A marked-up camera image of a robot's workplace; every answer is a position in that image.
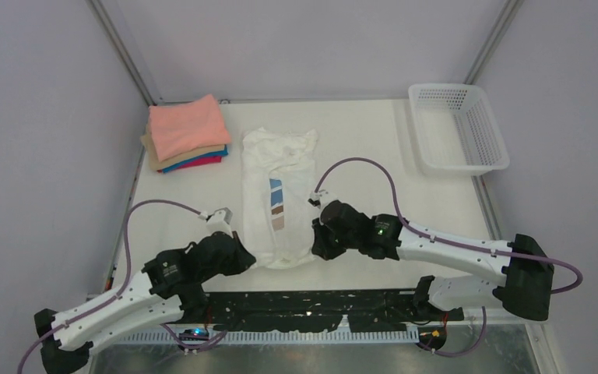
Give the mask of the white printed t-shirt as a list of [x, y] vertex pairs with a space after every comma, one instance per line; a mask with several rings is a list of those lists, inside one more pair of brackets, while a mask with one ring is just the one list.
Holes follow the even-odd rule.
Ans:
[[242, 141], [243, 243], [257, 267], [288, 269], [314, 259], [318, 132], [271, 132], [260, 128]]

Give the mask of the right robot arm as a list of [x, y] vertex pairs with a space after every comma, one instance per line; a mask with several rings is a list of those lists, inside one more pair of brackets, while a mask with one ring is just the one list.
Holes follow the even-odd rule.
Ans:
[[427, 228], [409, 229], [391, 214], [368, 217], [339, 200], [325, 205], [311, 226], [311, 252], [324, 260], [353, 249], [372, 259], [421, 261], [462, 271], [461, 277], [419, 280], [413, 309], [422, 319], [488, 305], [537, 322], [549, 316], [554, 265], [528, 235], [517, 234], [511, 242], [439, 237]]

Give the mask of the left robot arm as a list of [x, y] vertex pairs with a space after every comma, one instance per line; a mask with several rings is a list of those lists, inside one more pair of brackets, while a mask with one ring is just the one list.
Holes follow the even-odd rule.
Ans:
[[74, 373], [91, 355], [144, 327], [201, 321], [208, 310], [203, 283], [243, 273], [255, 262], [236, 235], [216, 232], [186, 248], [159, 252], [122, 288], [64, 312], [37, 312], [45, 372]]

